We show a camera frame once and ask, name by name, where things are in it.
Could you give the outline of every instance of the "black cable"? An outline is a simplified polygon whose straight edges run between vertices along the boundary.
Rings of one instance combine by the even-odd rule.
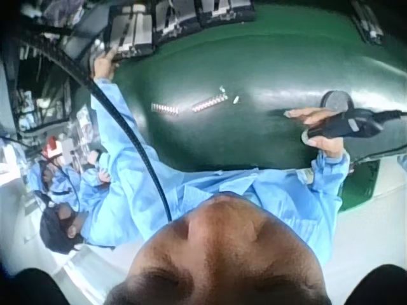
[[[5,141],[9,141],[9,142],[14,142],[14,143],[20,144],[21,146],[24,146],[24,147],[29,148],[29,149],[32,148],[31,146],[29,146],[29,145],[27,145],[27,144],[24,144],[24,143],[21,142],[21,141],[18,141],[18,140],[9,138],[9,137],[4,137],[4,136],[2,136],[2,135],[0,135],[0,139],[3,139],[3,140],[5,140]],[[50,159],[49,157],[45,156],[45,154],[44,154],[42,151],[41,151],[40,153],[41,153],[42,157],[44,157],[45,160],[47,160],[47,162],[49,162],[49,163],[53,164],[55,167],[57,167],[57,168],[60,170],[60,172],[62,173],[62,175],[63,175],[66,179],[68,179],[68,181],[69,181],[70,185],[72,186],[72,189],[73,189],[73,191],[74,191],[74,193],[75,193],[76,199],[77,199],[77,201],[78,201],[78,212],[80,212],[80,210],[81,210],[81,202],[80,202],[80,200],[79,200],[78,193],[77,193],[76,190],[75,190],[74,184],[72,183],[71,179],[69,178],[69,175],[63,171],[63,169],[61,168],[61,166],[55,164],[52,159]]]
[[[38,34],[49,33],[49,34],[56,34],[56,35],[62,35],[62,36],[70,36],[73,33],[73,30],[70,28],[54,27],[52,25],[46,25],[46,24],[36,24],[31,19],[29,19],[29,20],[22,19],[21,24],[24,25],[25,28],[29,28],[30,31],[36,32]]]
[[[21,42],[28,44],[29,46],[37,49],[43,55],[47,56],[52,62],[55,62],[63,70],[65,70],[73,79],[75,79],[81,86],[84,86],[90,91],[90,93],[100,102],[100,104],[105,108],[105,110],[111,115],[111,117],[118,123],[118,125],[123,129],[125,134],[133,143],[134,147],[137,149],[137,152],[140,154],[140,157],[145,164],[148,173],[153,179],[154,185],[157,188],[158,194],[161,197],[161,200],[164,205],[165,213],[167,214],[167,219],[170,222],[172,220],[171,211],[165,197],[164,190],[158,180],[158,177],[154,171],[151,162],[140,143],[139,139],[127,124],[120,112],[115,108],[115,106],[110,102],[106,97],[103,91],[95,84],[92,78],[80,68],[80,65],[77,64],[71,57],[69,57],[65,52],[63,52],[57,45],[51,43],[49,40],[45,39],[42,36],[37,36],[30,33],[27,30],[20,30],[16,39]]]
[[[356,159],[356,160],[353,161],[352,163],[353,163],[353,164],[359,164],[359,163],[361,163],[362,161],[364,161],[364,160],[366,160],[366,159],[373,158],[373,157],[375,157],[375,156],[379,156],[379,155],[382,155],[382,154],[394,153],[394,152],[400,151],[401,149],[404,149],[404,148],[407,148],[407,144],[402,145],[402,146],[399,146],[399,147],[396,147],[396,148],[393,148],[393,149],[389,149],[389,150],[387,150],[387,151],[379,151],[379,152],[375,152],[375,153],[373,153],[373,154],[368,154],[368,155],[365,156],[365,157],[361,157],[361,158],[359,158],[359,159]]]
[[[403,112],[400,110],[389,110],[374,113],[373,119],[377,123],[384,124],[385,122],[392,121],[394,119],[400,119],[401,116],[403,116]]]

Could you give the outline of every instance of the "hand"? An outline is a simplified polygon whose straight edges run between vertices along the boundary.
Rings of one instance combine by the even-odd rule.
[[[322,120],[334,116],[337,112],[326,108],[300,108],[286,111],[288,118],[296,118],[308,127],[318,125]],[[327,139],[325,137],[314,137],[308,140],[307,145],[323,150],[330,158],[342,157],[344,153],[343,138]]]
[[[95,165],[96,164],[96,160],[97,160],[97,157],[99,157],[99,152],[97,152],[97,151],[91,151],[90,152],[90,154],[89,154],[89,156],[88,156],[88,163],[89,164],[92,164],[92,165]]]
[[[107,54],[102,54],[95,60],[95,65],[93,70],[95,72],[95,76],[93,80],[98,79],[113,79],[114,70],[119,66],[118,64],[113,65],[112,59],[116,55],[116,49],[111,49]]]
[[[110,183],[110,181],[112,180],[112,178],[110,177],[109,173],[106,170],[99,170],[97,176],[101,182]]]

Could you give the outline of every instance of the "blue lab coat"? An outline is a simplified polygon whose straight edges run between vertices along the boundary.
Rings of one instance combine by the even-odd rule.
[[[348,174],[349,156],[331,159],[320,152],[312,162],[314,181],[308,186],[295,171],[235,170],[184,173],[158,159],[156,151],[142,138],[119,88],[107,80],[98,81],[142,142],[168,199],[173,219],[183,216],[213,194],[223,191],[245,196],[268,210],[298,234],[315,252],[321,264],[328,261],[341,206],[338,191]],[[144,240],[167,223],[156,187],[128,137],[92,97],[97,113],[100,138],[108,154],[100,166],[112,177],[106,199],[94,205],[81,234],[95,245],[117,246]]]
[[[57,170],[52,178],[50,189],[45,192],[41,169],[39,163],[36,163],[27,175],[31,190],[46,193],[54,203],[68,203],[76,212],[86,212],[92,205],[106,197],[107,190],[99,188],[102,183],[97,177],[98,171],[95,168],[85,171],[82,176],[71,166],[63,166],[61,169],[68,175],[71,183],[60,170]]]

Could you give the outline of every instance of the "hair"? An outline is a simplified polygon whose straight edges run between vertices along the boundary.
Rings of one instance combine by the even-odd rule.
[[[67,235],[68,228],[72,225],[76,214],[68,219],[59,219],[59,205],[46,207],[41,216],[39,235],[46,248],[60,254],[69,254],[71,250],[76,250],[75,246],[83,243],[83,237],[77,234],[74,238]]]
[[[157,289],[157,294],[162,292],[161,289]],[[309,289],[303,287],[300,289],[294,288],[291,292],[291,295],[295,295],[295,304],[301,305],[332,305],[331,300],[325,293],[314,292],[310,293]],[[104,305],[145,305],[145,304],[152,304],[152,300],[149,300],[150,296],[146,293],[144,287],[138,287],[138,285],[130,284],[128,281],[124,281],[117,286],[113,287],[111,291],[108,293]],[[286,304],[284,300],[278,300],[278,297],[273,297],[274,301],[270,300],[270,304]],[[178,302],[167,301],[167,302],[160,302],[157,304],[178,304]],[[250,303],[248,304],[257,304],[255,299],[251,299]]]
[[[45,191],[45,192],[48,192],[49,189],[50,189],[50,187],[49,187],[48,183],[46,183],[46,182],[44,181],[44,171],[46,170],[46,167],[47,167],[47,165],[49,164],[49,161],[39,160],[39,161],[38,161],[38,164],[39,164],[39,168],[40,168],[40,170],[41,170],[41,181],[42,181],[42,183],[43,183],[44,191]]]

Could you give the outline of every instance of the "hat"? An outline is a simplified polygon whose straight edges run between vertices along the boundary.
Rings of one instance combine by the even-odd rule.
[[[68,237],[58,217],[58,209],[58,205],[44,209],[39,225],[39,235],[46,248],[57,253],[69,254],[75,249],[76,244],[83,241],[83,238],[80,235],[75,238]]]

